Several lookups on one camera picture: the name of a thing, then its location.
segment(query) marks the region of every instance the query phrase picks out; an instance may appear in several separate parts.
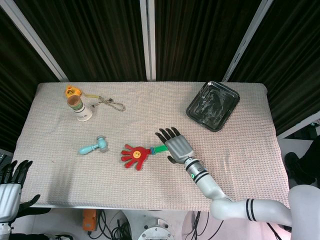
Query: white cup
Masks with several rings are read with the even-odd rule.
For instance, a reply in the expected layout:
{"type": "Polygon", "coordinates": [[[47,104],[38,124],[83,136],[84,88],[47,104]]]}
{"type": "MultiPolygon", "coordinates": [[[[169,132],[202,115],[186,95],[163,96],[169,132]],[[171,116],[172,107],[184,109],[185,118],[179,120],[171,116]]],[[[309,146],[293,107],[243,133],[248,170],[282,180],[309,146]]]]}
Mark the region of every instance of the white cup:
{"type": "Polygon", "coordinates": [[[85,122],[92,117],[91,109],[81,101],[80,96],[70,96],[66,102],[70,106],[70,108],[72,108],[78,121],[85,122]]]}

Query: hand-shaped clapper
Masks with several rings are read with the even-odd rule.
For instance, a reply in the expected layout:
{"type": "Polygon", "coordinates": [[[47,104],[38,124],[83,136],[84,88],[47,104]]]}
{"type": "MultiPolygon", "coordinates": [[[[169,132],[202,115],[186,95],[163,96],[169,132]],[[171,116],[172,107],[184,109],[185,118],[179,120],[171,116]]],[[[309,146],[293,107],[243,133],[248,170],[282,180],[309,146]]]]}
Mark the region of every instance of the hand-shaped clapper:
{"type": "Polygon", "coordinates": [[[123,162],[128,161],[124,166],[125,168],[130,168],[134,163],[137,163],[135,169],[138,171],[141,170],[144,161],[147,159],[148,155],[152,154],[155,155],[157,153],[161,153],[167,151],[168,148],[165,145],[150,147],[149,149],[145,149],[142,146],[132,147],[128,144],[124,145],[126,149],[129,151],[123,150],[121,154],[121,160],[123,162]]]}

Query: black cable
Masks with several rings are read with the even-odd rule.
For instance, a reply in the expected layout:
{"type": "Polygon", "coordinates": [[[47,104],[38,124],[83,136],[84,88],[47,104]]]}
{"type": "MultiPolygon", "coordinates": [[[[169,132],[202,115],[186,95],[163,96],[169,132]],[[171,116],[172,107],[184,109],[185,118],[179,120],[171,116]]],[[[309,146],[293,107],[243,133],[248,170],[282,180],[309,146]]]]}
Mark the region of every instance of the black cable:
{"type": "Polygon", "coordinates": [[[109,231],[109,233],[110,233],[110,235],[111,235],[111,231],[110,231],[110,229],[108,228],[107,223],[106,223],[106,213],[105,213],[104,210],[102,210],[101,213],[100,213],[100,215],[99,215],[99,218],[98,218],[98,227],[99,227],[99,229],[100,229],[100,231],[101,231],[100,235],[99,235],[99,236],[96,236],[96,237],[92,237],[92,236],[91,236],[92,232],[89,232],[89,231],[88,231],[88,236],[89,236],[89,238],[91,238],[91,239],[98,239],[98,238],[100,238],[102,235],[104,235],[107,239],[112,240],[111,237],[107,236],[106,233],[105,233],[105,230],[106,230],[106,228],[107,228],[108,231],[109,231]],[[101,219],[102,219],[103,224],[104,224],[103,229],[102,229],[102,227],[101,227],[101,222],[100,222],[101,219]]]}
{"type": "Polygon", "coordinates": [[[204,234],[204,232],[207,228],[207,225],[208,225],[208,221],[209,221],[209,212],[208,212],[208,215],[206,216],[206,223],[205,223],[204,229],[203,229],[202,233],[200,233],[198,236],[201,236],[202,234],[204,234]]]}
{"type": "Polygon", "coordinates": [[[271,226],[271,224],[270,223],[266,223],[268,226],[269,226],[269,228],[271,229],[271,231],[273,232],[273,234],[275,235],[275,238],[277,239],[277,240],[282,240],[281,239],[281,237],[279,236],[279,234],[276,232],[276,230],[271,226]]]}
{"type": "Polygon", "coordinates": [[[220,223],[220,226],[218,227],[218,229],[215,231],[215,233],[208,240],[212,239],[218,233],[218,231],[220,230],[223,223],[224,223],[224,220],[220,223]]]}
{"type": "Polygon", "coordinates": [[[202,232],[200,234],[198,234],[198,224],[199,224],[200,216],[201,216],[201,212],[198,211],[196,214],[196,217],[194,219],[193,225],[192,225],[192,230],[191,230],[191,232],[189,232],[185,236],[185,240],[187,240],[187,237],[190,234],[192,234],[192,237],[190,240],[198,240],[198,237],[201,236],[205,232],[205,230],[207,229],[208,222],[209,222],[209,212],[207,213],[207,216],[206,216],[206,223],[205,223],[204,229],[202,230],[202,232]]]}
{"type": "Polygon", "coordinates": [[[117,227],[115,227],[112,231],[109,229],[106,221],[106,213],[105,211],[101,211],[99,218],[98,218],[98,227],[101,231],[100,235],[96,237],[92,237],[92,232],[88,231],[88,236],[90,239],[96,240],[100,238],[102,235],[104,235],[109,240],[132,240],[131,234],[130,234],[130,225],[129,222],[125,222],[122,225],[120,225],[120,220],[117,220],[117,227]],[[105,230],[108,230],[110,236],[108,236],[105,233],[105,230]]]}
{"type": "Polygon", "coordinates": [[[116,213],[115,215],[113,215],[113,217],[111,218],[111,220],[109,221],[109,224],[108,224],[109,228],[110,228],[110,224],[111,224],[112,220],[113,220],[119,213],[121,213],[121,210],[117,211],[117,213],[116,213]]]}

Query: white tablecloth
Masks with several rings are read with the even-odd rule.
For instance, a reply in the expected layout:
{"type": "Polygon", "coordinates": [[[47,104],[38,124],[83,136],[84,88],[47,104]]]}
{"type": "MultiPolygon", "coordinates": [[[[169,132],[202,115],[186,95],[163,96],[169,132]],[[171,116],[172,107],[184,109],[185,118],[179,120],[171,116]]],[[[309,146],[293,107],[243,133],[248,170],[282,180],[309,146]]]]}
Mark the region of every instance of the white tablecloth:
{"type": "MultiPolygon", "coordinates": [[[[223,191],[234,200],[259,198],[288,205],[288,179],[267,100],[258,83],[225,83],[240,101],[220,132],[187,117],[186,109],[203,82],[74,82],[85,93],[113,98],[125,112],[100,104],[87,122],[67,105],[66,83],[38,86],[17,141],[14,159],[32,160],[22,201],[41,194],[38,203],[149,210],[208,211],[206,199],[183,165],[168,152],[150,155],[143,169],[124,167],[125,144],[155,147],[159,128],[176,127],[204,161],[223,191]],[[106,136],[105,153],[79,155],[78,149],[106,136]]],[[[97,100],[82,97],[90,105],[97,100]]]]}

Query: green handle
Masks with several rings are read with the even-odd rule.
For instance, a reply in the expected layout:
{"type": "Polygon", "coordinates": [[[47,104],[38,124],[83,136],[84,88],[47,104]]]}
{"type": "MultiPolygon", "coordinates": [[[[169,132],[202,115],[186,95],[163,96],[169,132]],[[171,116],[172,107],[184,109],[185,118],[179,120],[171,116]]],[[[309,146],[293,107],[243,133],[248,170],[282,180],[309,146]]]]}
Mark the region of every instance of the green handle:
{"type": "Polygon", "coordinates": [[[168,148],[166,145],[162,145],[162,146],[155,146],[154,148],[154,154],[157,154],[157,153],[161,153],[161,152],[165,152],[165,151],[168,151],[168,148]]]}

